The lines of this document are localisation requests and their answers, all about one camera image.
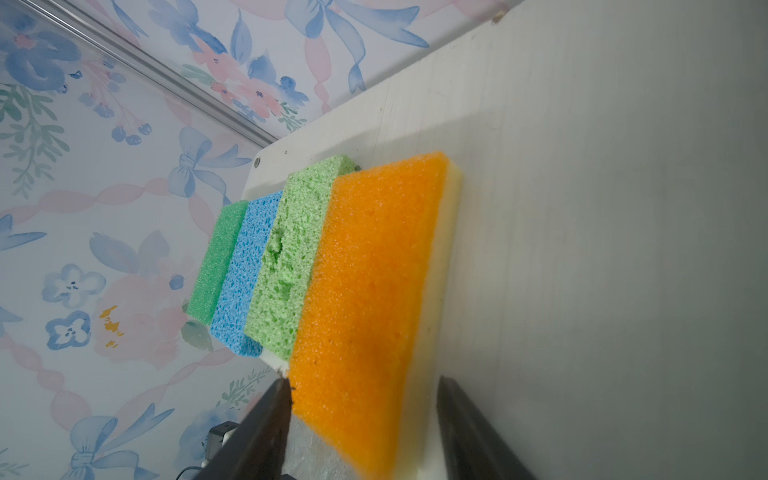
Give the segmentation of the dark green sponge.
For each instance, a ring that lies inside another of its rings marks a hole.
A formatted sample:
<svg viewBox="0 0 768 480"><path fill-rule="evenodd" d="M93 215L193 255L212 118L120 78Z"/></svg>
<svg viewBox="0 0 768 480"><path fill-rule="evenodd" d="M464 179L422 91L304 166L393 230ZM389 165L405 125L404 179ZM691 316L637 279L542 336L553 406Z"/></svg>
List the dark green sponge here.
<svg viewBox="0 0 768 480"><path fill-rule="evenodd" d="M214 225L186 311L205 326L213 321L247 207L247 201L224 206Z"/></svg>

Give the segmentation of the orange sponge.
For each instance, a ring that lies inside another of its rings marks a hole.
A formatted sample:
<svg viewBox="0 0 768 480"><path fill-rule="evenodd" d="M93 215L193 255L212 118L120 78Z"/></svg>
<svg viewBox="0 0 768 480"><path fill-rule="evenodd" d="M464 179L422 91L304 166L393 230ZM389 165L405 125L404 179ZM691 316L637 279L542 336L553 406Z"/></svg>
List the orange sponge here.
<svg viewBox="0 0 768 480"><path fill-rule="evenodd" d="M293 411L363 479L414 479L462 185L441 152L338 178L289 362Z"/></svg>

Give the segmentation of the light green sponge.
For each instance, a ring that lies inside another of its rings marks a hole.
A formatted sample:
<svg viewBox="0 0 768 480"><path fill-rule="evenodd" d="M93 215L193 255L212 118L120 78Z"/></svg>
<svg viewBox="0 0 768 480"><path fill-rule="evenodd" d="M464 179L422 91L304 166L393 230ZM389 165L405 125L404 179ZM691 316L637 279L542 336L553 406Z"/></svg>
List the light green sponge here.
<svg viewBox="0 0 768 480"><path fill-rule="evenodd" d="M334 181L358 169L349 157L332 156L285 183L244 327L246 336L283 362L296 341Z"/></svg>

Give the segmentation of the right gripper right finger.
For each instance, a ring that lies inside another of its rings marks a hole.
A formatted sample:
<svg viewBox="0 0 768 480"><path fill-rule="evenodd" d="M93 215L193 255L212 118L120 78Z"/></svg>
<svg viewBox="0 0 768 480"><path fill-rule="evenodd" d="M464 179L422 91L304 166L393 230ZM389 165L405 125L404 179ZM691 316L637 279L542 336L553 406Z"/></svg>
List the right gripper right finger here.
<svg viewBox="0 0 768 480"><path fill-rule="evenodd" d="M439 379L437 416L449 479L535 479L453 378Z"/></svg>

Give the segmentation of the blue sponge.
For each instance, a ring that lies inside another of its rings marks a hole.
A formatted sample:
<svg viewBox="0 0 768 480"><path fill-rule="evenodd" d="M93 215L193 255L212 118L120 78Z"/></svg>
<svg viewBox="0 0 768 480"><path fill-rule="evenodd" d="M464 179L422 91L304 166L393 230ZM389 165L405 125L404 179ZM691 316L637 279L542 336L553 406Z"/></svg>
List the blue sponge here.
<svg viewBox="0 0 768 480"><path fill-rule="evenodd" d="M282 191L233 204L233 251L214 312L211 333L234 354L259 357L262 346L245 334L253 290L276 219Z"/></svg>

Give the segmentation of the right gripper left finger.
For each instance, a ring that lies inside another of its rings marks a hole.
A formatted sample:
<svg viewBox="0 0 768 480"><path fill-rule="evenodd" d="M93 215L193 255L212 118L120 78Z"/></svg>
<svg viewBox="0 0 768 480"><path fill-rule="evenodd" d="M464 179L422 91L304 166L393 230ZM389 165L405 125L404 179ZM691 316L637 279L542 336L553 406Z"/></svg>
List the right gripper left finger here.
<svg viewBox="0 0 768 480"><path fill-rule="evenodd" d="M292 388L275 380L232 437L206 465L189 468L195 479L289 479L283 471L292 418Z"/></svg>

